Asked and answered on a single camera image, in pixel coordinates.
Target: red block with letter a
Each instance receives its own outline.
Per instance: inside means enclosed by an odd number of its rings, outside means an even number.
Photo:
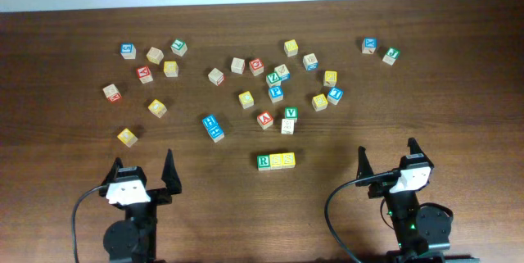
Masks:
[[[138,79],[142,82],[142,84],[149,83],[153,80],[153,76],[151,75],[151,71],[149,70],[149,67],[144,66],[137,69],[137,75]]]

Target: wooden table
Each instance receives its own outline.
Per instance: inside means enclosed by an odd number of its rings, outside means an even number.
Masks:
[[[355,177],[357,147],[376,173],[398,166],[415,137],[435,163],[420,202],[455,213],[448,254],[484,262],[524,261],[524,0],[350,0],[265,5],[154,7],[0,15],[0,257],[4,262],[71,262],[70,213],[120,156],[141,166],[148,188],[172,148],[183,194],[159,208],[158,252],[181,262],[314,261],[347,258],[328,231],[323,204]],[[363,55],[364,36],[378,54]],[[176,57],[169,45],[184,39]],[[300,51],[287,58],[283,42]],[[137,59],[119,54],[132,42]],[[148,63],[149,47],[180,65],[168,79]],[[391,67],[388,47],[401,51]],[[301,59],[314,52],[319,69]],[[232,74],[233,57],[259,57],[265,74],[285,63],[291,80],[272,104],[263,75]],[[141,84],[139,66],[154,81]],[[226,75],[216,87],[213,68]],[[338,71],[338,106],[315,112],[324,70]],[[109,103],[114,83],[123,100]],[[242,110],[249,90],[255,106]],[[153,99],[167,114],[147,109]],[[284,107],[299,109],[282,135]],[[255,116],[269,111],[263,131]],[[213,143],[201,120],[214,114],[226,137]],[[139,138],[127,148],[116,135]],[[295,169],[259,172],[256,156],[294,152]],[[380,200],[348,188],[332,203],[332,223],[360,255],[397,248]],[[98,196],[79,208],[81,262],[105,262],[106,228],[122,219]]]

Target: dark wood surface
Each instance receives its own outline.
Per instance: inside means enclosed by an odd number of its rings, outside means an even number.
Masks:
[[[183,194],[159,208],[158,257],[174,261],[314,261],[346,258],[328,231],[323,204],[356,174],[365,146],[375,172],[398,166],[415,137],[435,163],[420,202],[453,209],[449,254],[484,262],[524,261],[524,0],[353,0],[216,7],[155,7],[0,15],[0,257],[3,262],[71,262],[70,213],[120,156],[160,187],[168,148]],[[375,55],[362,37],[378,38]],[[176,57],[169,45],[187,41]],[[287,58],[283,42],[300,51]],[[125,61],[130,41],[137,59]],[[180,65],[176,79],[148,63],[149,47]],[[379,55],[401,51],[388,66]],[[314,52],[319,70],[301,58]],[[229,70],[232,57],[259,57],[265,74],[285,63],[283,102],[269,100],[264,76]],[[138,66],[154,81],[141,84]],[[226,75],[215,87],[207,74]],[[338,106],[315,112],[324,70],[338,71]],[[123,100],[109,103],[114,83]],[[242,110],[249,90],[255,106]],[[147,109],[167,105],[161,119]],[[296,106],[292,136],[279,133]],[[276,123],[263,131],[255,115]],[[226,137],[214,144],[201,119],[215,114]],[[129,127],[132,148],[116,135]],[[258,154],[294,152],[292,170],[259,172]],[[348,188],[332,203],[332,223],[359,254],[397,248],[380,200]],[[104,262],[106,228],[124,213],[98,196],[79,208],[82,262]]]

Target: wooden cube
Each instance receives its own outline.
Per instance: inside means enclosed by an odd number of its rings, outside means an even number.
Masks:
[[[255,105],[255,99],[253,99],[253,96],[251,96],[251,92],[249,91],[238,95],[238,99],[240,100],[240,104],[242,104],[244,109]]]
[[[206,130],[209,130],[211,128],[214,128],[215,126],[219,125],[219,122],[215,119],[215,116],[209,115],[202,120],[202,124],[204,124],[204,127],[206,127]]]
[[[284,117],[286,119],[293,120],[296,123],[298,121],[298,108],[286,107],[284,109]]]
[[[222,71],[213,69],[208,75],[208,78],[210,78],[211,83],[219,86],[224,81],[224,74]]]
[[[244,69],[246,68],[246,61],[240,58],[233,58],[233,62],[231,62],[231,71],[235,74],[243,74]]]
[[[264,111],[256,117],[256,121],[259,123],[262,129],[267,129],[273,124],[273,117],[269,114],[269,112]]]
[[[266,75],[265,82],[268,83],[269,87],[280,86],[280,77],[277,75],[277,73],[273,72],[269,75]]]
[[[187,44],[181,39],[175,39],[173,44],[171,44],[171,51],[174,54],[182,57],[187,51]]]
[[[307,71],[316,70],[318,68],[318,60],[314,53],[305,55],[302,63],[304,63],[305,70]]]
[[[259,58],[249,63],[249,69],[254,76],[260,75],[264,72],[264,64]]]
[[[337,105],[338,102],[341,100],[343,94],[344,94],[344,91],[340,90],[339,88],[333,87],[327,94],[327,100],[331,104]]]
[[[326,70],[324,72],[324,87],[335,87],[337,84],[337,72]]]
[[[123,144],[127,145],[127,147],[132,147],[133,144],[138,141],[138,138],[127,128],[122,130],[122,132],[120,132],[116,137],[120,139]]]
[[[159,65],[162,59],[164,59],[164,53],[160,49],[151,47],[146,55],[147,60]]]
[[[284,43],[284,52],[286,52],[286,55],[288,57],[292,57],[298,54],[298,44],[294,39]]]
[[[384,61],[385,63],[387,63],[390,66],[393,66],[393,63],[395,63],[395,61],[399,58],[399,56],[400,56],[399,50],[395,48],[390,48],[389,50],[387,50],[386,55],[384,55],[384,58],[382,59],[382,61]]]
[[[269,156],[257,156],[256,166],[259,168],[259,170],[271,170],[271,165],[269,164]]]
[[[137,49],[131,43],[123,43],[120,46],[120,54],[124,59],[135,59],[137,57]]]
[[[158,116],[158,118],[160,119],[164,114],[165,112],[167,111],[167,108],[165,108],[165,105],[162,104],[162,102],[158,101],[158,100],[153,100],[153,102],[149,105],[149,111],[155,115],[155,116]]]
[[[362,53],[363,54],[373,54],[377,50],[377,39],[375,38],[365,38],[362,42]]]
[[[271,166],[271,170],[282,169],[282,153],[269,155],[269,165]]]
[[[110,84],[109,86],[105,87],[103,91],[107,97],[107,100],[109,100],[110,102],[115,102],[122,98],[122,95],[120,95],[118,89],[114,84]]]
[[[287,69],[286,65],[275,67],[275,72],[280,77],[281,82],[291,78],[291,75],[289,74],[289,70]]]
[[[294,152],[287,152],[282,154],[282,168],[283,169],[291,169],[295,168],[295,153]]]
[[[211,129],[208,129],[207,133],[210,135],[211,139],[213,139],[215,143],[217,143],[218,141],[222,140],[222,138],[224,138],[224,132],[220,128],[219,125],[216,125],[215,127]]]
[[[269,88],[269,99],[272,103],[279,102],[284,99],[284,92],[280,86]]]
[[[164,61],[164,74],[168,78],[178,77],[178,65],[176,61]]]
[[[328,107],[328,100],[324,94],[317,95],[313,97],[313,108],[315,111],[325,110]]]
[[[291,119],[282,119],[282,127],[280,132],[282,134],[293,135],[295,131],[295,121]]]
[[[142,84],[152,82],[153,75],[151,74],[151,71],[149,70],[149,67],[144,66],[137,69],[137,75],[138,79],[142,82]]]

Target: cable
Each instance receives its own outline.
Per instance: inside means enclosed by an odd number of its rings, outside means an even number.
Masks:
[[[98,190],[102,188],[106,188],[107,185],[100,185],[96,186],[95,188],[89,190],[88,192],[84,193],[79,200],[75,203],[75,207],[73,208],[73,215],[71,216],[71,233],[73,234],[73,254],[75,255],[75,262],[79,263],[79,252],[78,248],[76,247],[76,231],[75,231],[75,217],[76,217],[76,210],[78,210],[80,203],[91,193],[95,193]]]
[[[350,256],[350,258],[357,262],[357,263],[362,263],[361,260],[359,260],[355,254],[353,254],[352,251],[350,251],[350,249],[342,242],[341,238],[338,236],[337,232],[335,231],[335,229],[333,228],[333,225],[331,225],[331,221],[329,220],[329,203],[331,202],[332,198],[335,196],[335,194],[337,194],[341,189],[343,188],[346,188],[350,185],[353,185],[357,182],[360,182],[360,181],[369,181],[371,179],[377,179],[377,178],[381,178],[381,177],[385,177],[385,176],[388,176],[388,175],[394,175],[395,172],[393,171],[389,171],[389,172],[384,172],[384,173],[380,173],[380,174],[376,174],[376,175],[373,175],[373,176],[369,176],[369,177],[366,177],[366,178],[361,178],[361,179],[355,179],[353,181],[350,181],[350,182],[347,182],[347,183],[344,183],[343,185],[337,187],[337,189],[335,189],[330,195],[329,197],[327,198],[326,200],[326,205],[324,206],[324,218],[326,218],[326,223],[327,223],[327,226],[329,228],[329,231],[331,231],[331,234],[333,235],[333,237],[335,238],[335,240],[337,241],[337,243],[339,245],[341,245],[341,247],[344,249],[344,251],[346,251],[346,253]]]
[[[382,221],[384,221],[384,223],[386,223],[387,227],[395,230],[393,227],[391,227],[391,225],[389,223],[387,223],[386,218],[384,218],[384,212],[382,211],[382,208],[384,207],[384,203],[385,202],[386,202],[386,199],[383,198],[382,202],[380,203],[380,216],[382,217]]]

